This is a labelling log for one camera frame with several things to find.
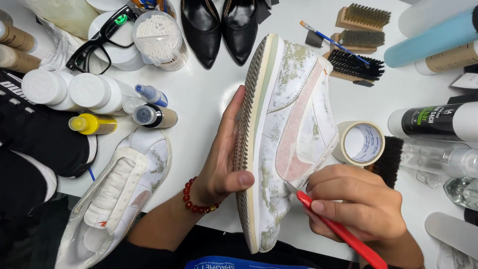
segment masking tape roll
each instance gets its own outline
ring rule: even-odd
[[[342,122],[337,128],[340,142],[332,152],[336,159],[363,167],[374,163],[382,155],[385,137],[374,123]]]

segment cotton swab container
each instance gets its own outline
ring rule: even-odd
[[[176,20],[162,11],[148,11],[133,27],[133,41],[146,64],[177,71],[188,59],[186,43]]]

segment blue cylinder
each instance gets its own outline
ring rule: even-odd
[[[464,11],[423,34],[388,48],[383,56],[385,63],[392,68],[401,67],[478,40],[478,33],[473,25],[474,9]]]

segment hand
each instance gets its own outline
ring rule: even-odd
[[[238,123],[236,117],[246,95],[246,87],[239,86],[228,107],[212,143],[204,167],[191,185],[191,201],[194,205],[210,206],[222,202],[229,194],[245,191],[254,184],[254,176],[248,171],[233,172],[234,149]]]
[[[312,174],[306,188],[314,200],[312,211],[342,223],[361,241],[396,239],[406,232],[402,218],[402,195],[382,178],[350,165],[331,165]],[[337,237],[307,208],[311,230],[338,242]]]

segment white sneaker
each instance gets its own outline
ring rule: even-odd
[[[139,127],[124,138],[72,210],[55,268],[85,269],[106,257],[170,167],[171,145],[162,130]]]
[[[286,181],[302,188],[338,142],[328,97],[332,65],[312,50],[266,36],[246,77],[235,170],[256,179],[236,194],[251,253],[271,250],[293,197]]]

